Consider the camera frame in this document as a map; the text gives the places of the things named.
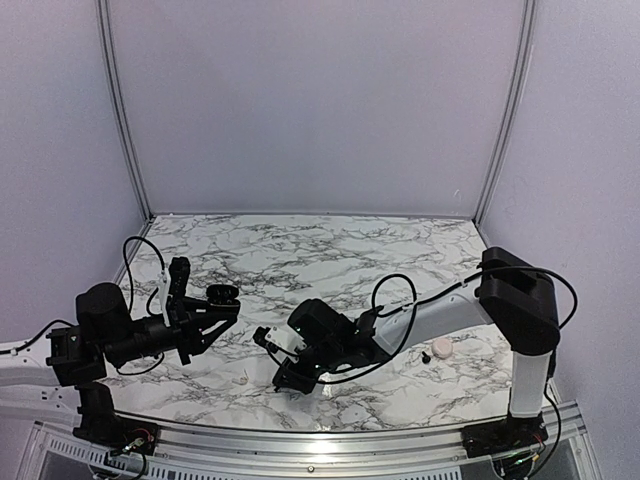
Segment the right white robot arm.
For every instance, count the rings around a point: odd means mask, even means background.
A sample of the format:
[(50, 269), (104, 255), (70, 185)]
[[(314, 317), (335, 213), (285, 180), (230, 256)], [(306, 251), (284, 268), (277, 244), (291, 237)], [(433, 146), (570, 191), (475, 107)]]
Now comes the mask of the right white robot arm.
[(355, 319), (317, 298), (302, 302), (283, 329), (267, 334), (267, 352), (287, 357), (272, 383), (309, 394), (340, 367), (370, 373), (417, 344), (481, 325), (495, 326), (513, 353), (509, 415), (495, 438), (515, 448), (541, 412), (560, 324), (550, 273), (500, 247), (485, 250), (478, 271), (465, 279), (405, 305), (373, 301)]

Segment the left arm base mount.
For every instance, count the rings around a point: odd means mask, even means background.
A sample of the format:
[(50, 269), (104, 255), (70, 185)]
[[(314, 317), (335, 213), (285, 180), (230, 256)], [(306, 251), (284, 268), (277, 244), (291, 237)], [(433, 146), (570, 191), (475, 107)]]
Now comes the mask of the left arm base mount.
[(123, 417), (116, 413), (110, 389), (101, 383), (91, 382), (74, 387), (79, 395), (79, 425), (74, 426), (74, 437), (107, 447), (104, 464), (117, 457), (138, 456), (141, 467), (130, 479), (142, 479), (149, 468), (149, 458), (154, 454), (160, 427), (158, 424)]

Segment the black earbud charging case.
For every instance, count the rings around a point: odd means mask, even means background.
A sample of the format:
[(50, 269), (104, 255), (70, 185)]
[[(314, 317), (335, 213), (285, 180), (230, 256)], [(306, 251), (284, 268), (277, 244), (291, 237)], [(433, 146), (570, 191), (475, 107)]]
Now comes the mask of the black earbud charging case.
[(209, 304), (217, 306), (239, 305), (239, 289), (229, 284), (212, 284), (206, 289), (206, 298)]

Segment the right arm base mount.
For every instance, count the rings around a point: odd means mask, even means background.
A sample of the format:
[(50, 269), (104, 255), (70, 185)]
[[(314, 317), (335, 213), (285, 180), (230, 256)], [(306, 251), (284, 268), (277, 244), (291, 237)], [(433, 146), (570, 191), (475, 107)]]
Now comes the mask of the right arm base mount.
[(489, 455), (499, 479), (528, 479), (546, 450), (543, 416), (504, 419), (463, 427), (462, 445), (468, 458)]

